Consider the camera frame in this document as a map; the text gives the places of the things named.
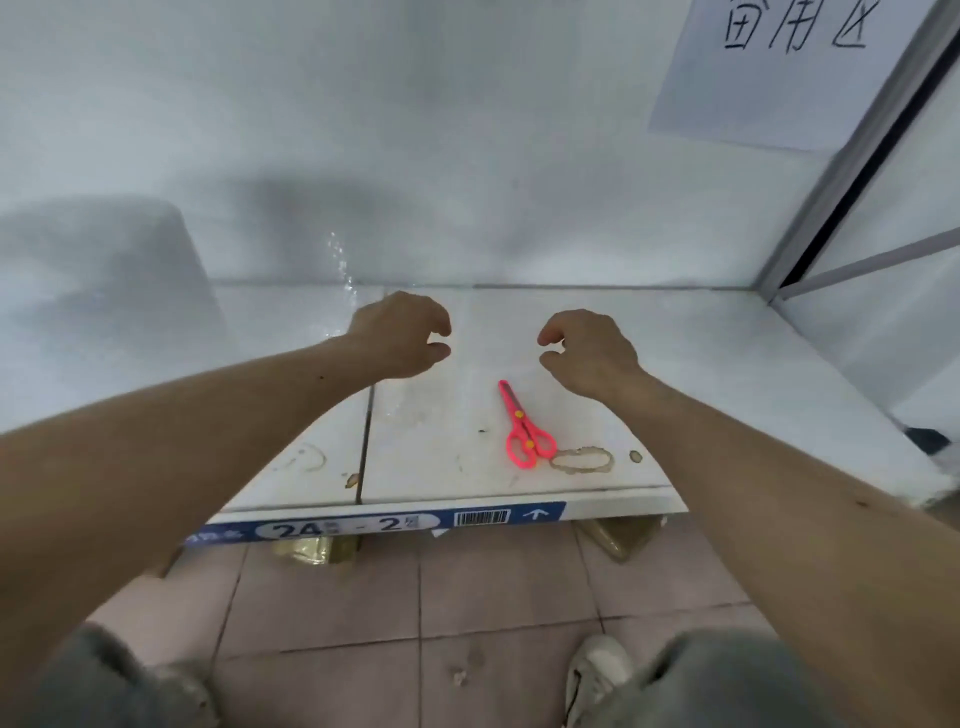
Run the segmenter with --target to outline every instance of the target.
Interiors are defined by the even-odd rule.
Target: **forearm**
[[[368,370],[331,339],[0,437],[0,684],[372,384]]]
[[[960,535],[637,375],[609,402],[780,634],[876,724],[955,724]]]

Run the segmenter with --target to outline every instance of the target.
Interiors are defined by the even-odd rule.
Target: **hand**
[[[563,352],[545,352],[540,364],[575,395],[609,404],[621,386],[648,377],[636,350],[616,322],[583,308],[550,317],[537,337],[542,347],[563,342]]]
[[[449,336],[450,315],[426,296],[397,291],[357,309],[345,339],[359,345],[373,378],[422,374],[450,356],[446,344],[427,344],[431,333]]]

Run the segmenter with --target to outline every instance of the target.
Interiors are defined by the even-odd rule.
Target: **gray shorts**
[[[23,728],[182,728],[178,703],[127,647],[86,624],[34,686]],[[582,728],[833,728],[805,670],[779,640],[744,630],[699,630],[675,638],[617,689]]]
[[[578,728],[838,728],[809,673],[776,637],[703,629],[675,637]]]

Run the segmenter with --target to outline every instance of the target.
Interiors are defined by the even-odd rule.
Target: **barcode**
[[[510,509],[501,511],[461,511],[454,514],[453,525],[496,525],[510,520]]]

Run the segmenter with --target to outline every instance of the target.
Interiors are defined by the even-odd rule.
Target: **scissors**
[[[526,411],[520,406],[519,400],[506,379],[497,383],[500,396],[507,405],[507,414],[514,421],[513,431],[507,435],[507,455],[518,468],[529,469],[537,466],[537,456],[550,459],[557,454],[557,441],[548,432],[530,422]],[[514,447],[514,441],[519,445],[519,453]]]

